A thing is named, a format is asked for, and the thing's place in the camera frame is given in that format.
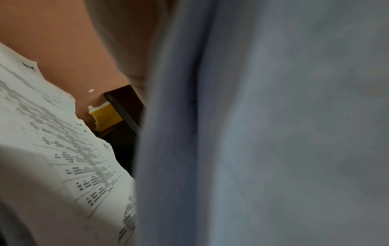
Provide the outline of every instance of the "wall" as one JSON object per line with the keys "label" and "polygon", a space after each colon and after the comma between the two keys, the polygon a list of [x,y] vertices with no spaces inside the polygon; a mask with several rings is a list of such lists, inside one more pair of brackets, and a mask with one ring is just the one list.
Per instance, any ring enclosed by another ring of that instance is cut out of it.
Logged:
{"label": "wall", "polygon": [[101,105],[102,93],[128,84],[94,33],[82,0],[1,0],[0,42],[38,62],[47,81],[72,94],[76,115],[90,128],[88,106]]}

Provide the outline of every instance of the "blue-gray cloth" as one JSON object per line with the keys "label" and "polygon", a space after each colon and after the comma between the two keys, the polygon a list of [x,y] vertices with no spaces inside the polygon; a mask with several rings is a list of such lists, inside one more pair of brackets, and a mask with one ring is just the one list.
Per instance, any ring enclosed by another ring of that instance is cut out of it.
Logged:
{"label": "blue-gray cloth", "polygon": [[187,0],[168,33],[139,246],[389,244],[387,0]]}

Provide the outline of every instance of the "white paper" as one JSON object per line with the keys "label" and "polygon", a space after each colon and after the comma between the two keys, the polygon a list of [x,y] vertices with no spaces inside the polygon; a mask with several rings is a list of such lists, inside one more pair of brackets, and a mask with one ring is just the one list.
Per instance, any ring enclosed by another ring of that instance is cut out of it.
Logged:
{"label": "white paper", "polygon": [[111,146],[75,117],[69,94],[6,60],[0,59],[0,199],[38,245],[133,245],[134,179]]}

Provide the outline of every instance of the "yellow object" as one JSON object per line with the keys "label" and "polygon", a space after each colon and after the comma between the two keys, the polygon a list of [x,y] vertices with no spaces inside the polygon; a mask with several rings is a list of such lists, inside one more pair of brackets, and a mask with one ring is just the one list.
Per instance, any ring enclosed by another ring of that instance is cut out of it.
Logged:
{"label": "yellow object", "polygon": [[109,102],[105,102],[98,107],[89,106],[88,109],[89,114],[91,114],[96,121],[95,130],[99,132],[108,129],[123,120]]}

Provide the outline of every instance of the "orange wall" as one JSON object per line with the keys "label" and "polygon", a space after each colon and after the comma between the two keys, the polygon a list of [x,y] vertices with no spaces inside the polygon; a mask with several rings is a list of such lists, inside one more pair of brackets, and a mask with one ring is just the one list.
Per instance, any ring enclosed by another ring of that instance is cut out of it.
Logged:
{"label": "orange wall", "polygon": [[102,93],[128,84],[94,33],[82,0],[1,0],[0,42],[38,62],[47,81],[72,94],[77,117],[92,129],[88,106],[101,105]]}

